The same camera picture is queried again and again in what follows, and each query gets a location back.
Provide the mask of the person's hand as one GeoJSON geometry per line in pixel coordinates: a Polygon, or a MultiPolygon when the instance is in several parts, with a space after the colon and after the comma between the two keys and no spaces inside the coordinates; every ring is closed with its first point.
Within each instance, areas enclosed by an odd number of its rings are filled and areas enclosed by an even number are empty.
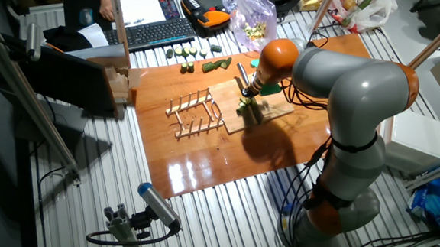
{"type": "Polygon", "coordinates": [[[101,2],[99,14],[107,21],[114,21],[114,12],[110,2],[101,2]]]}

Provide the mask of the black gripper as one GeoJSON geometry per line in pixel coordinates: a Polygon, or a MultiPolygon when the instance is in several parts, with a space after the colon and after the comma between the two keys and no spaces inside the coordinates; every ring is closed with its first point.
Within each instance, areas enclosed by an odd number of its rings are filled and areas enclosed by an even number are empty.
{"type": "Polygon", "coordinates": [[[241,91],[241,96],[253,100],[256,95],[261,91],[261,87],[258,85],[250,84],[241,91]]]}

